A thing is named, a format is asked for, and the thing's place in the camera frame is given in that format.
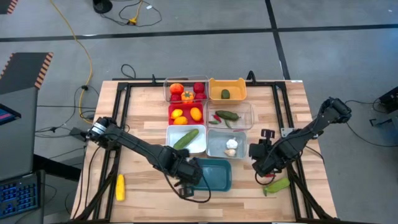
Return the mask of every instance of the butcher block tabletop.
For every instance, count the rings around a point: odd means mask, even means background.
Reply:
[[[103,82],[96,108],[95,120],[103,116],[112,116],[116,87],[118,81]],[[286,81],[287,94],[296,128],[302,128],[312,120],[307,96],[302,82]],[[276,141],[280,138],[277,116],[275,113],[272,89],[269,86],[248,86],[246,101],[254,109],[254,126],[247,131],[248,141],[258,143],[261,129],[275,130]],[[284,110],[282,93],[279,93],[285,126],[287,118]],[[169,103],[164,100],[162,87],[133,87],[127,113],[126,124],[129,133],[151,144],[165,144],[168,123]],[[118,123],[123,104],[120,104]],[[318,142],[313,140],[308,146],[320,152]],[[72,216],[83,209],[87,191],[88,167],[97,145],[88,143],[83,170],[83,193],[80,195],[80,183],[73,205]],[[93,159],[90,170],[90,185],[88,202],[98,189],[104,150],[100,149]],[[327,213],[335,217],[335,206],[330,193],[325,167],[318,155],[304,150],[302,155],[303,168],[309,191]],[[289,222],[295,221],[290,189],[283,189],[267,197],[262,193],[262,187],[254,180],[254,170],[248,155],[243,160],[230,159],[232,165],[232,187],[228,192],[212,192],[207,203],[184,201],[175,195],[167,184],[162,173],[152,168],[145,157],[123,147],[119,165],[119,174],[124,174],[126,183],[126,199],[123,202],[113,202],[111,222]],[[275,178],[287,177],[284,170]],[[298,199],[302,216],[305,217],[302,194],[299,189]],[[207,191],[195,191],[194,199],[204,200]],[[103,218],[106,200],[101,204],[99,217]]]

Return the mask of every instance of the red chili pepper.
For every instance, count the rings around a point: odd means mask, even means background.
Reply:
[[[221,118],[218,115],[213,115],[214,119],[216,119],[217,121],[219,121],[221,123]]]

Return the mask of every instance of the orange bell pepper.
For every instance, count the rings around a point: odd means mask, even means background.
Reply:
[[[181,94],[182,103],[193,103],[194,95],[190,91],[185,91]]]

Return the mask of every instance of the black cable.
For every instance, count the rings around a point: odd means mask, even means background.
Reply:
[[[379,146],[379,147],[398,147],[398,145],[385,146],[385,145],[381,145],[381,144],[376,144],[376,143],[370,142],[370,141],[366,140],[365,138],[361,137],[360,135],[358,135],[358,134],[352,129],[352,127],[348,124],[348,122],[347,122],[346,124],[347,124],[348,128],[349,128],[358,138],[362,139],[363,141],[365,141],[365,142],[367,142],[367,143],[369,143],[369,144],[371,144],[371,145],[373,145],[373,146]]]
[[[387,113],[386,111],[379,111],[378,109],[376,109],[376,107],[374,106],[377,102],[378,98],[374,100],[374,102],[372,103],[372,108],[374,111],[379,112],[379,113]]]
[[[377,109],[374,107],[374,104],[376,103],[377,100],[378,100],[378,98],[376,98],[376,99],[373,101],[373,103],[367,103],[367,102],[362,102],[362,101],[358,101],[358,100],[347,100],[345,103],[356,102],[356,103],[369,104],[369,105],[372,104],[372,108],[373,108],[374,111],[377,111],[377,112],[379,112],[379,113],[386,113],[385,111],[379,111],[379,110],[377,110]],[[361,137],[358,133],[356,133],[356,132],[352,129],[352,127],[348,124],[348,122],[347,122],[346,124],[347,124],[348,128],[349,128],[358,138],[362,139],[363,141],[365,141],[365,142],[367,142],[367,143],[369,143],[369,144],[371,144],[371,145],[373,145],[373,146],[379,146],[379,147],[398,147],[398,145],[385,146],[385,145],[381,145],[381,144],[376,144],[376,143],[370,142],[370,141],[366,140],[365,138]]]
[[[90,172],[91,172],[91,164],[93,163],[95,154],[98,152],[101,146],[98,146],[98,148],[95,150],[93,157],[90,160],[90,164],[88,165],[88,176],[87,176],[87,190],[86,190],[86,200],[85,200],[85,208],[87,207],[87,196],[88,196],[88,189],[90,188]]]
[[[59,125],[59,126],[56,126],[56,127],[46,127],[46,128],[48,128],[49,130],[48,131],[52,131],[53,133],[55,133],[55,130],[57,130],[58,128],[60,128],[60,127],[62,127],[62,126],[64,126],[64,125],[66,125],[66,123],[68,122],[68,121],[70,121],[72,118],[73,118],[73,116],[75,115],[75,113],[76,113],[76,94],[77,94],[77,92],[79,91],[81,89],[81,87],[79,87],[79,88],[77,88],[76,89],[76,91],[75,91],[75,94],[74,94],[74,96],[73,96],[73,113],[72,113],[72,115],[65,121],[65,122],[63,122],[61,125]]]
[[[67,200],[68,200],[69,195],[72,194],[74,191],[75,191],[75,190],[72,190],[71,192],[69,192],[69,193],[67,194],[67,196],[65,197],[65,201],[63,202],[63,205],[65,206],[65,210],[67,211],[67,213],[68,213],[69,215],[70,215],[70,212],[69,212],[69,210],[68,210]]]
[[[84,147],[80,147],[80,148],[78,148],[78,149],[74,149],[74,150],[72,150],[72,151],[68,151],[68,152],[65,152],[65,153],[63,153],[63,154],[59,154],[59,155],[57,155],[57,156],[49,157],[49,159],[53,159],[53,158],[56,158],[56,157],[60,157],[60,156],[63,156],[63,155],[66,155],[66,154],[75,152],[75,151],[80,150],[80,149],[84,149]]]
[[[128,131],[125,131],[125,132],[129,132],[130,131],[130,125],[128,125],[128,124],[125,124],[124,126],[127,126],[128,128],[129,128],[129,130]]]
[[[132,69],[132,71],[134,72],[134,77],[132,77],[132,76],[130,76],[130,75],[124,73],[124,71],[123,71],[123,67],[124,67],[124,66],[127,66],[127,67],[129,67],[129,68]],[[122,64],[122,67],[120,68],[120,71],[122,72],[122,74],[123,74],[125,77],[129,77],[129,78],[133,78],[133,79],[136,78],[136,71],[135,71],[135,69],[134,69],[131,65],[129,65],[129,64]]]
[[[121,11],[123,11],[123,9],[125,9],[126,7],[135,6],[135,5],[138,5],[138,4],[139,4],[139,1],[138,1],[137,3],[130,4],[130,5],[127,5],[127,6],[125,6],[124,8],[122,8],[122,10],[119,11],[119,17],[120,17],[120,13],[121,13]],[[113,19],[113,18],[110,18],[110,17],[108,17],[108,16],[105,16],[105,14],[100,14],[100,16],[101,16],[102,18],[109,19],[109,20],[115,22],[115,23],[116,23],[117,25],[119,25],[119,26],[127,26],[127,25],[128,25],[127,22],[117,21],[116,19]]]
[[[130,5],[124,6],[124,7],[119,11],[119,18],[122,19],[122,20],[125,20],[126,22],[117,21],[116,19],[110,18],[110,17],[106,16],[105,14],[100,14],[100,15],[101,15],[101,17],[106,18],[106,19],[109,19],[109,20],[115,22],[117,25],[120,25],[120,26],[146,27],[146,26],[153,26],[153,25],[156,25],[156,24],[162,22],[162,19],[163,19],[163,18],[162,18],[162,14],[161,14],[160,11],[157,10],[153,5],[152,5],[152,8],[159,14],[159,17],[160,17],[160,19],[159,19],[158,21],[154,22],[154,23],[151,23],[151,24],[144,24],[144,25],[137,25],[137,24],[134,25],[134,24],[130,24],[130,23],[129,23],[129,19],[124,18],[123,16],[121,16],[121,13],[122,13],[125,9],[127,9],[128,7],[136,6],[136,5],[138,5],[139,3],[140,3],[140,1],[138,1],[137,3],[134,3],[134,4],[130,4]]]
[[[83,163],[82,163],[82,162],[79,162],[79,163],[71,164],[71,165],[68,165],[68,166],[77,166],[77,165],[80,165],[80,164],[83,164]]]
[[[311,148],[310,146],[305,146],[305,147],[307,147],[308,149],[313,151],[315,154],[318,154],[318,156],[321,157],[321,159],[323,161],[323,164],[325,164],[325,160],[323,159],[323,156],[318,151],[316,151],[315,149]]]
[[[147,26],[153,26],[153,25],[156,25],[156,24],[158,24],[158,23],[160,23],[160,22],[162,22],[162,14],[160,13],[160,11],[159,10],[157,10],[154,6],[152,6],[152,8],[155,10],[155,11],[157,11],[157,13],[159,13],[159,17],[160,17],[160,19],[158,20],[158,21],[156,21],[156,22],[154,22],[154,23],[152,23],[152,24],[144,24],[144,25],[135,25],[136,27],[147,27]]]
[[[95,110],[88,110],[88,111],[81,112],[81,114],[80,114],[81,118],[90,119],[90,118],[87,118],[87,117],[83,116],[85,113],[94,113],[95,114]]]
[[[71,129],[66,128],[66,127],[58,127],[58,128],[71,131]],[[47,132],[47,131],[55,132],[55,130],[58,129],[58,128],[56,128],[56,127],[42,128],[42,129],[39,129],[39,130],[35,131],[35,133],[44,133],[44,132]]]
[[[35,134],[35,137],[38,137],[38,138],[66,138],[66,137],[78,136],[78,135],[80,135],[80,134],[64,134],[64,135],[61,135],[61,136],[48,136],[48,135],[37,135],[37,134]]]
[[[272,183],[272,181],[274,181],[274,180],[275,180],[275,177],[276,177],[275,173],[273,173],[272,179],[271,179],[270,181],[268,181],[268,182],[266,182],[266,183],[261,183],[261,182],[257,179],[257,176],[258,176],[258,173],[256,172],[256,173],[254,174],[254,179],[256,180],[256,182],[257,182],[259,185],[263,185],[263,186],[269,185],[270,183]]]
[[[87,107],[87,106],[58,106],[58,105],[38,105],[37,107],[44,107],[44,108],[81,108],[81,109],[96,109],[95,107]]]
[[[85,154],[83,156],[83,162],[82,162],[83,163],[83,167],[81,168],[80,197],[79,197],[79,202],[78,202],[75,214],[73,215],[73,219],[76,218],[77,211],[79,211],[80,203],[81,203],[81,194],[83,193],[83,180],[84,180],[83,174],[84,174],[84,168],[85,168],[85,163],[84,162],[85,162],[86,153],[87,153],[87,148],[85,149]]]
[[[117,137],[119,137],[119,138],[123,138],[124,140],[129,141],[130,143],[134,144],[134,145],[135,145],[134,147],[139,147],[139,148],[141,148],[142,150],[146,151],[146,153],[148,153],[150,156],[152,156],[152,157],[156,160],[156,162],[158,163],[158,165],[159,165],[159,167],[160,167],[160,169],[161,169],[161,171],[162,171],[164,177],[166,178],[166,181],[167,181],[167,183],[169,184],[170,188],[173,190],[173,192],[174,192],[180,199],[186,200],[186,201],[189,201],[189,202],[195,202],[195,203],[206,203],[206,202],[208,202],[208,201],[210,200],[210,198],[211,198],[211,190],[210,190],[210,187],[209,187],[208,182],[207,182],[206,179],[205,179],[205,175],[204,175],[203,173],[202,173],[202,177],[203,177],[203,181],[205,181],[205,184],[206,184],[207,189],[209,190],[209,197],[208,197],[206,200],[204,200],[204,201],[198,201],[198,200],[194,200],[194,199],[185,198],[185,197],[181,196],[181,195],[177,192],[177,190],[173,187],[172,183],[170,182],[169,177],[166,175],[167,170],[165,170],[165,169],[163,168],[163,166],[162,166],[162,164],[160,163],[159,159],[158,159],[153,153],[151,153],[150,151],[148,151],[145,147],[141,146],[141,145],[139,144],[139,141],[140,141],[140,140],[138,140],[137,142],[133,142],[133,141],[131,141],[130,139],[128,139],[128,138],[126,138],[126,137],[124,137],[124,136],[118,136],[117,134],[104,134],[104,135],[115,135],[115,136],[117,136]]]
[[[44,202],[44,205],[43,205],[43,207],[44,207],[44,206],[46,206],[48,203],[50,203],[51,200],[54,199],[54,197],[56,196],[58,190],[57,190],[57,188],[55,188],[55,187],[53,187],[53,186],[51,186],[51,185],[49,185],[49,184],[43,184],[43,185],[46,185],[47,187],[51,187],[51,188],[53,188],[54,191],[55,191],[55,192],[54,192],[54,195],[50,198],[50,200],[48,200],[47,202]],[[20,217],[20,218],[15,222],[15,224],[18,224],[23,218],[25,218],[25,217],[28,216],[28,215],[31,215],[32,213],[34,213],[34,212],[36,212],[36,211],[39,211],[39,209],[35,209],[35,210],[31,211],[31,212],[26,213],[26,215]]]
[[[92,88],[95,91],[95,93],[97,94],[97,96],[100,97],[100,94],[94,87],[92,87],[91,85],[86,85],[86,86]]]

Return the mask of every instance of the green cucumber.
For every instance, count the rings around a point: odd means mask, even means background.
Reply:
[[[221,99],[229,99],[229,91],[228,90],[221,91]]]
[[[183,149],[185,146],[187,146],[197,135],[199,134],[199,130],[193,129],[190,132],[188,132],[186,135],[184,135],[180,140],[178,140],[173,148],[176,150]]]
[[[230,121],[237,121],[239,119],[238,114],[230,112],[230,111],[216,111],[216,114],[220,118],[224,118]]]
[[[263,188],[264,195],[267,196],[267,193],[276,193],[290,185],[290,181],[288,178],[284,177],[280,180],[275,181],[274,183],[265,186]]]

